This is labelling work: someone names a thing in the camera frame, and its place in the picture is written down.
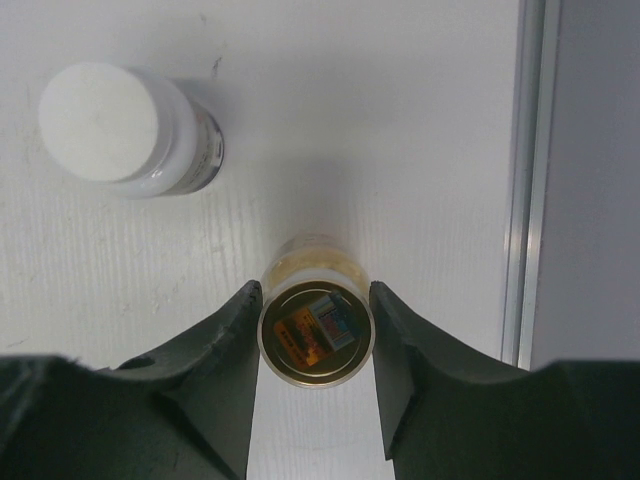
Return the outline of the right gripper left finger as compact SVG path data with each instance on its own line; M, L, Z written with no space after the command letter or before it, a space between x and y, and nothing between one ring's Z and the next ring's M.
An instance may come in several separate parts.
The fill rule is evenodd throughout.
M243 479L262 307L246 283L218 311L115 369L1 360L5 479Z

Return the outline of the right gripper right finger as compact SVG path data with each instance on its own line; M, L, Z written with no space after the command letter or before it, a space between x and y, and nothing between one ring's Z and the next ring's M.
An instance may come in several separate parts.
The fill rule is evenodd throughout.
M387 285L370 303L384 453L399 479L635 479L639 366L526 371L420 317Z

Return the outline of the clear bottle yellow capsules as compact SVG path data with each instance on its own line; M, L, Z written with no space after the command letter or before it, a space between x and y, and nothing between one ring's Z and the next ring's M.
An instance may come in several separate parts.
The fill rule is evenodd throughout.
M302 388L329 388L366 364L376 327L369 277L332 237L299 234L262 278L257 341L271 370Z

